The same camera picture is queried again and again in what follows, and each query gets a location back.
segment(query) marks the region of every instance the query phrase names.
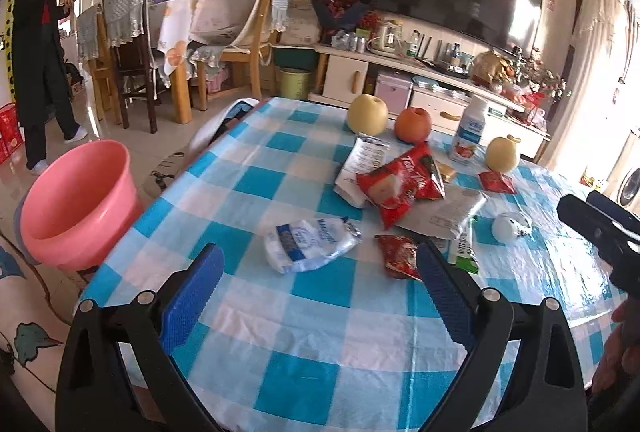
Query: washing machine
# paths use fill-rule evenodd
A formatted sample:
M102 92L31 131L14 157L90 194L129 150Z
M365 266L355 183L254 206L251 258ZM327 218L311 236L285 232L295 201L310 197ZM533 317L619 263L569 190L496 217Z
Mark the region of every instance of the washing machine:
M630 131L604 195L640 216L640 129Z

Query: human hand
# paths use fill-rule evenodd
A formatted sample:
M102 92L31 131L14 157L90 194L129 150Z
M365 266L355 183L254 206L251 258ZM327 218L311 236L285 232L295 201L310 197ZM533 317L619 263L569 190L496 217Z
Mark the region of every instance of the human hand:
M74 4L74 0L64 0L64 2L62 3L62 7L65 9L65 12L68 13L69 11L71 11L71 7Z
M611 314L614 322L626 319L626 301ZM617 326L604 344L604 353L593 375L591 392L597 394L616 382L620 368L630 376L640 372L640 344L625 349L622 343L622 326Z

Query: yogurt bottle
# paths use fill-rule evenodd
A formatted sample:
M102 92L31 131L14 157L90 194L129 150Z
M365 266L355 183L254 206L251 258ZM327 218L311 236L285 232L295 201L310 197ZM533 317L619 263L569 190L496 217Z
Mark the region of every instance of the yogurt bottle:
M488 112L489 103L474 94L468 107L462 113L456 135L453 138L449 152L451 160L458 163L471 161L476 153L476 148L480 145Z

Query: white shoe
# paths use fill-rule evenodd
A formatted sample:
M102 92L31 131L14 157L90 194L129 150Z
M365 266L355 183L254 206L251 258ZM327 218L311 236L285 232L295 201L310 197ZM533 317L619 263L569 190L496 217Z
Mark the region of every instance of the white shoe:
M47 163L46 159L41 159L36 163L36 165L30 170L30 172L34 176L40 176L42 173L49 167L49 163Z
M75 143L76 141L80 141L81 139L86 138L86 135L89 134L86 129L80 125L78 130L76 131L76 135L71 139L65 139L66 144Z

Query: screw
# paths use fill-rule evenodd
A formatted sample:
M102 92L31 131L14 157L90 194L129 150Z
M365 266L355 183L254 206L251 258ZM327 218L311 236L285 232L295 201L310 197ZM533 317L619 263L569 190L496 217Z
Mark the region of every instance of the screw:
M148 304L151 304L154 301L155 297L156 295L153 291L143 291L136 297L136 300L138 301L138 304L146 306Z
M497 302L500 300L500 292L492 287L485 289L482 296L489 302Z
M558 311L560 309L560 303L555 298L546 299L545 304L552 311Z
M89 311L91 311L94 308L94 301L93 300L83 300L80 303L80 307L78 308L82 313L87 313Z

